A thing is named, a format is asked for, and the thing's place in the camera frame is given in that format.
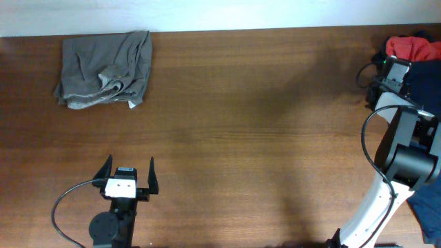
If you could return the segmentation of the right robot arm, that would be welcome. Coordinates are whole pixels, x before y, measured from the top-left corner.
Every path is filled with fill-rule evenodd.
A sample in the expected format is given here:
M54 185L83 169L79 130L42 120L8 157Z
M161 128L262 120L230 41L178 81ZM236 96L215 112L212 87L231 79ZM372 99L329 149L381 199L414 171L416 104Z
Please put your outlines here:
M389 123L375 156L362 149L375 176L356 213L326 247L375 247L401 204L440 175L440 119L411 99L406 79L412 63L387 56L376 65L379 74L368 85L372 113L361 129L365 135L375 115Z

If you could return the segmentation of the navy blue garment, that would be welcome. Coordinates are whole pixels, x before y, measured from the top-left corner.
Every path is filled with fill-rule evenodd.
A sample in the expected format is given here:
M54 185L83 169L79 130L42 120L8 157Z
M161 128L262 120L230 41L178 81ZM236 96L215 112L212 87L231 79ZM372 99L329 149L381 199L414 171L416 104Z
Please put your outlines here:
M407 81L411 85L411 100L440 118L440 61L413 63ZM419 189L408 204L420 224L424 242L439 247L440 178Z

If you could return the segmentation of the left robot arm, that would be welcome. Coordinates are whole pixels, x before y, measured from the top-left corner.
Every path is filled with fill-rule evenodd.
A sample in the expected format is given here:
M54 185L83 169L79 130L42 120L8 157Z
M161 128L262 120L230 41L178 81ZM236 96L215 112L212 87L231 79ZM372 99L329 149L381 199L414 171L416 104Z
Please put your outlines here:
M159 194L154 159L150 159L147 184L137 186L137 169L118 167L112 171L112 156L108 156L93 177L92 185L100 195L110 201L108 211L97 214L89 224L89 235L94 247L132 248L134 226L139 202L148 202L151 195Z

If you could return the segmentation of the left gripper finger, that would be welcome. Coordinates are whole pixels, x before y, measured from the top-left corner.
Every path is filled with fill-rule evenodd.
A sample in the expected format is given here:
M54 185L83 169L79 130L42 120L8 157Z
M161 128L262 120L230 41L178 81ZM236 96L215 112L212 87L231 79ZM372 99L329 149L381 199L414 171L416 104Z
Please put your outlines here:
M149 194L153 194L153 195L159 194L159 185L158 185L158 180L156 177L153 156L150 159L147 183L148 183L148 187L149 187Z
M110 173L112 171L112 155L110 154L103 166L99 169L99 171L94 175L92 185L94 187L103 187L105 185L106 180L110 177Z

